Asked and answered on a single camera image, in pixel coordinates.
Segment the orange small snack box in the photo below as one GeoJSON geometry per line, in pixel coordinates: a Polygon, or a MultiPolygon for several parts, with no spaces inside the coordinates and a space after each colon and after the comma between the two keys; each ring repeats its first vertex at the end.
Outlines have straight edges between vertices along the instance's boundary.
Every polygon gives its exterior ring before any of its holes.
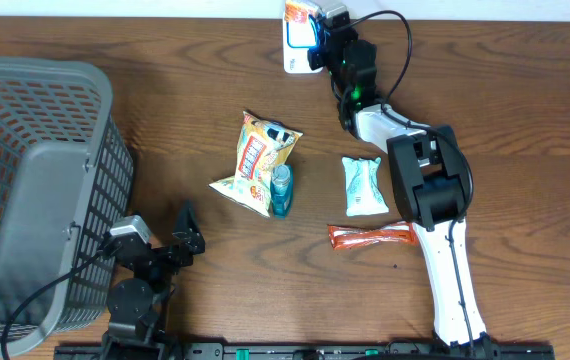
{"type": "Polygon", "coordinates": [[[322,15],[320,5],[310,0],[285,0],[283,20],[289,24],[305,24],[322,15]]]}

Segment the blue mouthwash bottle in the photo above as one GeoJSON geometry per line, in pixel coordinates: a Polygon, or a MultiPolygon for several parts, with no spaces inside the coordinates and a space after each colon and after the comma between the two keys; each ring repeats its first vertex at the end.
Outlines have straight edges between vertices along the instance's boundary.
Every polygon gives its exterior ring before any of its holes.
{"type": "Polygon", "coordinates": [[[272,212],[277,218],[289,214],[293,198],[293,171],[290,165],[281,164],[274,168],[271,178],[272,212]]]}

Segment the yellow snack bag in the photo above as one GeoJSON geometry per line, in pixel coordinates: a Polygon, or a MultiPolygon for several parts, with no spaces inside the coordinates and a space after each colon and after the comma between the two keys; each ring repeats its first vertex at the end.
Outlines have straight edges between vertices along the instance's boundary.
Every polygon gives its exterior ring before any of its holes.
{"type": "Polygon", "coordinates": [[[273,170],[285,164],[302,132],[243,112],[235,173],[209,184],[220,195],[269,218],[273,170]]]}

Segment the light green tissue pack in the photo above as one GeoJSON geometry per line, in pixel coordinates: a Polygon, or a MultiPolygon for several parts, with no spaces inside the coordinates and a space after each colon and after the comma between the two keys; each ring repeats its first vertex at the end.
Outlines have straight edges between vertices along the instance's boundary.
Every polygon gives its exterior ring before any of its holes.
{"type": "Polygon", "coordinates": [[[369,216],[389,212],[378,188],[378,169],[381,158],[342,158],[345,173],[346,215],[369,216]]]}

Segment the red snack bar wrapper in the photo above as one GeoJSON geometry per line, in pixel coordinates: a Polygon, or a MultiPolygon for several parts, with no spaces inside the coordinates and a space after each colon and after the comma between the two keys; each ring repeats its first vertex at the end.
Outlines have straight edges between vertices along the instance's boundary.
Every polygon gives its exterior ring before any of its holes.
{"type": "Polygon", "coordinates": [[[405,221],[377,229],[329,225],[328,236],[334,250],[362,248],[379,243],[419,244],[413,224],[405,221]]]}

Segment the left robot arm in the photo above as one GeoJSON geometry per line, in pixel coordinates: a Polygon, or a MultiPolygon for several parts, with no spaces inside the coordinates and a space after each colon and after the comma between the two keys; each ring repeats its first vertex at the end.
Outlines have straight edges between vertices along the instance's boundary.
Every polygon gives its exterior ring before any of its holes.
{"type": "Polygon", "coordinates": [[[110,313],[103,336],[101,359],[182,359],[179,340],[166,334],[173,277],[205,252],[205,240],[192,204],[179,211],[172,231],[174,242],[154,248],[151,231],[139,215],[115,222],[101,246],[106,257],[133,272],[108,293],[110,313]]]}

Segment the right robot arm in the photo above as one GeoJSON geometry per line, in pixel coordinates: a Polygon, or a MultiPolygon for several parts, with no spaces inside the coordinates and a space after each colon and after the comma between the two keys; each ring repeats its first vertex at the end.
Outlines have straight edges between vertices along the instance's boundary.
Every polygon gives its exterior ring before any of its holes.
{"type": "Polygon", "coordinates": [[[429,126],[395,112],[376,85],[377,48],[359,37],[347,11],[309,18],[311,69],[325,68],[339,121],[388,156],[394,201],[418,237],[434,301],[434,331],[447,347],[473,356],[486,333],[465,249],[473,176],[448,125],[429,126]]]}

